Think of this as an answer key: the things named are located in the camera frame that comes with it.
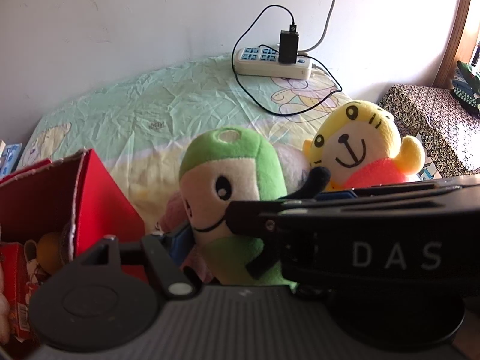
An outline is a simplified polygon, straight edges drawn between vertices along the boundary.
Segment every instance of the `white power strip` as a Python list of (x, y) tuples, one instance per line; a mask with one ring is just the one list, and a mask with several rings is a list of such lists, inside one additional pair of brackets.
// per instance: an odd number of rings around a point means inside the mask
[(296, 64), (281, 64), (278, 53), (267, 47), (243, 48), (237, 52), (233, 63), (238, 74), (247, 76), (308, 80), (311, 75), (310, 58), (299, 56)]

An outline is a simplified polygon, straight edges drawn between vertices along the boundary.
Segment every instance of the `green plush toy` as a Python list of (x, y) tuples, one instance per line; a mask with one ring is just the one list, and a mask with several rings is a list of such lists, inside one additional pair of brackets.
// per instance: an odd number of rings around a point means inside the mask
[(224, 220), (233, 200), (275, 200), (287, 194), (277, 152), (264, 137), (240, 127), (206, 132), (188, 147), (179, 179), (200, 254), (220, 283), (291, 284), (279, 262), (253, 279), (245, 265), (261, 253), (263, 241), (232, 234)]

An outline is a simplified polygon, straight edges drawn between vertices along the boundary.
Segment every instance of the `plush toy mouth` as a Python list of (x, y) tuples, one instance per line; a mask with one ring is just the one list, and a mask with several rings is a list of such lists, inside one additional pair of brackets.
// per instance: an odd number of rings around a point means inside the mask
[(195, 231), (198, 231), (199, 233), (208, 233), (209, 231), (215, 230), (217, 227), (219, 227), (223, 223), (224, 220), (225, 220), (225, 215), (223, 215), (217, 223), (215, 223), (214, 225), (212, 225), (210, 227), (206, 227), (206, 228), (203, 228), (203, 229), (198, 229), (196, 227), (192, 227), (192, 228)]
[(352, 160), (354, 161), (354, 163), (344, 163), (338, 157), (335, 159), (335, 161), (337, 161), (340, 165), (342, 165), (345, 168), (355, 168), (363, 162), (363, 160), (365, 159), (365, 156), (367, 154), (367, 147), (365, 145), (365, 140), (362, 139), (362, 141), (361, 141), (361, 144), (362, 144), (362, 147), (363, 147), (363, 153), (362, 153), (362, 156), (361, 156), (360, 159), (357, 157), (357, 155), (355, 154), (355, 152), (353, 151), (352, 147), (349, 144), (349, 135), (348, 134), (343, 134), (342, 136), (340, 136), (340, 138), (338, 138), (338, 142), (345, 145), (345, 147), (349, 151), (349, 154), (352, 157)]

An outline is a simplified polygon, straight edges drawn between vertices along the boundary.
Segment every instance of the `plush toy nose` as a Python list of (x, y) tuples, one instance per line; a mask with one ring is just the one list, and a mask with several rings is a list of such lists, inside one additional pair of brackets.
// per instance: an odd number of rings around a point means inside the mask
[(338, 142), (339, 143), (347, 143), (349, 138), (350, 138), (350, 136), (348, 134), (340, 135), (340, 137), (338, 138)]

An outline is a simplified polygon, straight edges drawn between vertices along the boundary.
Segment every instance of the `red box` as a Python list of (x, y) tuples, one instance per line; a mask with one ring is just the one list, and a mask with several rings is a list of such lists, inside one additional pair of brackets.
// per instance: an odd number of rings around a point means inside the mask
[[(23, 244), (29, 239), (38, 242), (45, 233), (65, 230), (66, 256), (71, 261), (107, 234), (116, 235), (121, 242), (135, 242), (145, 235), (143, 220), (93, 150), (43, 161), (3, 179), (0, 226), (2, 242), (21, 244), (10, 246), (17, 263), (16, 268), (4, 267), (6, 289), (26, 267)], [(124, 271), (146, 280), (142, 267), (126, 266)], [(24, 299), (25, 285), (20, 288), (15, 287), (15, 294)]]
[(5, 295), (10, 304), (10, 333), (20, 341), (31, 338), (28, 323), (26, 284), (27, 266), (23, 256), (23, 245), (18, 242), (0, 244), (0, 258), (5, 282)]

